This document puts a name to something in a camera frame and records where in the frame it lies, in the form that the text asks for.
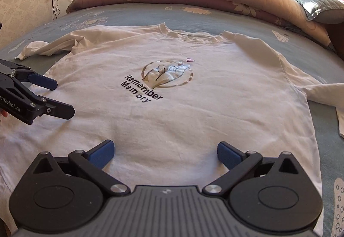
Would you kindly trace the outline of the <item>white long sleeve shirt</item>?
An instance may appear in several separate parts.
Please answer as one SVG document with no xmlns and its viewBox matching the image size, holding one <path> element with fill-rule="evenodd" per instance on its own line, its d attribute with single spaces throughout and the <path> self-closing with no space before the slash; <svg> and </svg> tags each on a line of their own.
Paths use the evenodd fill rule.
<svg viewBox="0 0 344 237">
<path fill-rule="evenodd" d="M 106 171 L 128 184 L 198 185 L 224 174 L 216 146 L 227 141 L 265 156 L 290 151 L 323 189 L 309 101 L 343 106 L 343 62 L 313 44 L 301 66 L 284 43 L 152 26 L 91 26 L 55 41 L 26 42 L 16 62 L 65 51 L 36 94 L 71 104 L 65 121 L 1 120 L 1 219 L 16 229 L 9 198 L 41 151 L 87 150 L 106 139 L 116 157 Z"/>
</svg>

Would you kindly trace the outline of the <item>blue grey pillow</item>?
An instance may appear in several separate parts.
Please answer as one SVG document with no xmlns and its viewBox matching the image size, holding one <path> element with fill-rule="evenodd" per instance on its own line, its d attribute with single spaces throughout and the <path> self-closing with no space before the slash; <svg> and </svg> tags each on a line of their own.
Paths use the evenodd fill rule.
<svg viewBox="0 0 344 237">
<path fill-rule="evenodd" d="M 343 23 L 342 0 L 295 0 L 304 9 L 308 21 L 324 24 Z"/>
</svg>

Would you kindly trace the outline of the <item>blue floral bed sheet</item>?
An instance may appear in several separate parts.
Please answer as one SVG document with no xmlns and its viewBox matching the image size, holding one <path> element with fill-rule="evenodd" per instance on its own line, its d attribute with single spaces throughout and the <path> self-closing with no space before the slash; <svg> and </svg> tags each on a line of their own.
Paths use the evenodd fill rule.
<svg viewBox="0 0 344 237">
<path fill-rule="evenodd" d="M 52 42 L 72 31 L 91 26 L 133 27 L 152 26 L 161 23 L 164 23 L 173 31 L 208 33 L 213 36 L 228 31 L 249 37 L 258 37 L 261 40 L 267 40 L 273 46 L 283 42 L 283 55 L 288 57 L 296 56 L 296 61 L 301 66 L 306 65 L 306 58 L 313 44 L 317 46 L 319 52 L 328 51 L 337 56 L 333 51 L 321 47 L 304 36 L 252 17 L 214 9 L 202 9 L 195 6 L 132 3 L 98 6 L 67 14 L 60 19 L 37 28 L 19 41 L 3 49 L 1 57 L 8 60 L 14 58 L 15 55 L 21 53 L 22 47 L 26 42 L 33 42 L 35 40 L 48 40 Z M 65 55 L 66 52 L 62 51 L 46 59 L 31 58 L 25 62 L 33 70 L 46 75 L 46 72 Z M 322 178 L 322 190 L 319 193 L 323 200 L 323 212 L 314 230 L 321 236 L 342 236 L 343 106 L 331 108 L 326 104 L 309 101 L 309 108 L 313 113 L 315 138 L 319 148 Z M 227 171 L 226 167 L 220 162 L 219 164 L 225 169 L 225 174 Z"/>
</svg>

